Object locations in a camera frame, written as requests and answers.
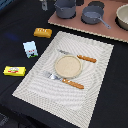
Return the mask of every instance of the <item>striped placemat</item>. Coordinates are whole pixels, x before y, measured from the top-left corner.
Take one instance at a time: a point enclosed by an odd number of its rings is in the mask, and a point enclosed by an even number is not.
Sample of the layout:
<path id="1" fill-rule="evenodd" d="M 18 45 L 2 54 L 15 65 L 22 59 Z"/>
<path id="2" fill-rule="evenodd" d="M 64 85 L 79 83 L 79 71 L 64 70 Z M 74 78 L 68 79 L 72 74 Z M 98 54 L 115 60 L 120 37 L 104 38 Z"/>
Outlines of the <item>striped placemat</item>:
<path id="1" fill-rule="evenodd" d="M 97 59 L 81 60 L 82 73 L 72 81 L 84 85 L 80 90 L 42 75 L 55 75 L 54 63 L 63 56 L 56 49 Z M 39 60 L 14 91 L 13 96 L 48 111 L 80 128 L 89 126 L 113 46 L 100 41 L 58 32 Z"/>

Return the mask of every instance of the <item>fork handle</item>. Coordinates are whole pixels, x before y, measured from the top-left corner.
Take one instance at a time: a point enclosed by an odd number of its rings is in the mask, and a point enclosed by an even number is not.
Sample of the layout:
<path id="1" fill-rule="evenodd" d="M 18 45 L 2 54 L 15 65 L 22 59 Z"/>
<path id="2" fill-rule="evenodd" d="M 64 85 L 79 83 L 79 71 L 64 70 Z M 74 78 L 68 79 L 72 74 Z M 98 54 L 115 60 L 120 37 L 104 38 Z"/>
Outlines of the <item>fork handle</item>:
<path id="1" fill-rule="evenodd" d="M 86 57 L 86 56 L 77 55 L 77 57 L 78 57 L 79 59 L 87 60 L 87 61 L 90 61 L 90 62 L 93 62 L 93 63 L 96 62 L 96 59 L 89 58 L 89 57 Z"/>
<path id="2" fill-rule="evenodd" d="M 84 86 L 83 85 L 78 84 L 78 83 L 75 83 L 75 82 L 72 82 L 72 81 L 67 80 L 67 79 L 63 79 L 62 82 L 66 83 L 66 84 L 69 84 L 71 86 L 74 86 L 76 88 L 79 88 L 79 89 L 84 89 Z"/>

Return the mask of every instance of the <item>small yellow package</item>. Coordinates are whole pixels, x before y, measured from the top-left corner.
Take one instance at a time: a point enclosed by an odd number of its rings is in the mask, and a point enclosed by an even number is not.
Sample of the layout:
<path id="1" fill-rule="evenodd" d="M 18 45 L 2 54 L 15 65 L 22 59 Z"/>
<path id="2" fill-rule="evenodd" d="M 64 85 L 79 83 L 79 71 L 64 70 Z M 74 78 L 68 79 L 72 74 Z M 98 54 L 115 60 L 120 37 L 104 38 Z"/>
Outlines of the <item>small yellow package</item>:
<path id="1" fill-rule="evenodd" d="M 6 66 L 4 70 L 4 75 L 10 76 L 24 76 L 25 75 L 25 67 L 9 67 Z"/>
<path id="2" fill-rule="evenodd" d="M 51 29 L 36 28 L 34 36 L 50 38 L 52 34 Z"/>

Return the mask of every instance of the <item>black table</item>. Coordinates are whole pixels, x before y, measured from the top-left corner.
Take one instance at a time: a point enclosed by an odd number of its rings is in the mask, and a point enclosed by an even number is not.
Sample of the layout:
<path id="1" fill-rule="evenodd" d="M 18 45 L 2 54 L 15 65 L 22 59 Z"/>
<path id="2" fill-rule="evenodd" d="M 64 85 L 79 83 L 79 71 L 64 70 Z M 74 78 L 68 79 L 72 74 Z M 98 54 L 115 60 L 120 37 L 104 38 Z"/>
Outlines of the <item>black table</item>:
<path id="1" fill-rule="evenodd" d="M 37 62 L 59 31 L 114 45 L 89 128 L 128 127 L 128 44 L 48 24 L 55 11 L 48 11 L 38 0 L 15 0 L 0 12 L 0 105 L 22 113 L 51 128 L 77 128 L 40 108 L 12 96 L 24 77 L 5 76 L 6 66 L 26 67 L 26 74 Z M 51 38 L 34 37 L 35 28 L 52 29 Z M 35 41 L 39 56 L 28 59 L 23 43 Z"/>

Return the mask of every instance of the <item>placemat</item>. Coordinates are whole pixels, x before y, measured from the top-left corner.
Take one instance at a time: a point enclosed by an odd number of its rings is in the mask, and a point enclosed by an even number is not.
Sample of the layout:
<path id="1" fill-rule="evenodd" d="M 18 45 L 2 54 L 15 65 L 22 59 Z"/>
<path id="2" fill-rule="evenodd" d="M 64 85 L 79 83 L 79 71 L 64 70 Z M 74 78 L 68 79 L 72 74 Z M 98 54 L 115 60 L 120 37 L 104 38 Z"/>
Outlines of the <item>placemat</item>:
<path id="1" fill-rule="evenodd" d="M 106 28 L 106 26 L 100 22 L 98 24 L 90 25 L 83 23 L 81 21 L 82 11 L 88 4 L 92 2 L 92 0 L 84 0 L 84 4 L 81 6 L 76 6 L 76 16 L 72 19 L 61 19 L 56 15 L 56 11 L 49 18 L 48 23 L 97 35 L 105 38 L 110 38 L 114 40 L 119 40 L 123 42 L 128 42 L 128 31 L 119 27 L 118 23 L 116 23 L 116 11 L 117 9 L 127 3 L 116 2 L 116 1 L 102 1 L 105 5 L 104 7 L 104 15 L 103 20 L 111 26 L 111 29 Z"/>
<path id="2" fill-rule="evenodd" d="M 43 70 L 56 74 L 54 63 L 57 58 L 63 56 L 56 49 L 97 59 L 96 63 L 81 60 L 83 71 L 72 79 L 83 84 L 83 90 L 42 76 Z M 80 128 L 87 128 L 112 49 L 110 44 L 60 31 L 14 91 L 13 96 Z"/>

